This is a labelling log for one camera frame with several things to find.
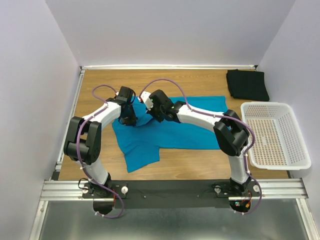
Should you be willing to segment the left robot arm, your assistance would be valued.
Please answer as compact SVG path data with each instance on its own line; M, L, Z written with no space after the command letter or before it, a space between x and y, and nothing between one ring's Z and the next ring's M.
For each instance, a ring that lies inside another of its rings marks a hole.
M135 126L137 117L133 109L136 93L129 87L122 86L114 97L103 99L103 105L84 117L74 116L70 119L63 153L77 162L93 191L101 198L113 194L112 180L108 171L99 159L101 152L102 130L110 123L118 120L122 125Z

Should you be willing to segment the blue t shirt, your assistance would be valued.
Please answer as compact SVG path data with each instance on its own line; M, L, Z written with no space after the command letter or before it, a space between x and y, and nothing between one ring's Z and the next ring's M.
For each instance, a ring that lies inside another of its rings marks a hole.
M215 134L188 123L158 122L146 113L137 99L133 102L135 126L118 120L112 123L118 146L124 154L129 173L160 160L160 149L218 150Z

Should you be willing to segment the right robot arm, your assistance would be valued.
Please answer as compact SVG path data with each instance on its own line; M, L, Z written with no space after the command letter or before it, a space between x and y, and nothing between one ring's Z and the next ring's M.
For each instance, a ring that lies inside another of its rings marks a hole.
M250 182L247 161L250 132L236 112L213 112L191 106L187 101L172 102L160 89L152 93L143 91L139 98L145 104L146 112L160 123L166 120L191 124L213 132L220 150L228 156L231 169L229 192L236 196L247 192Z

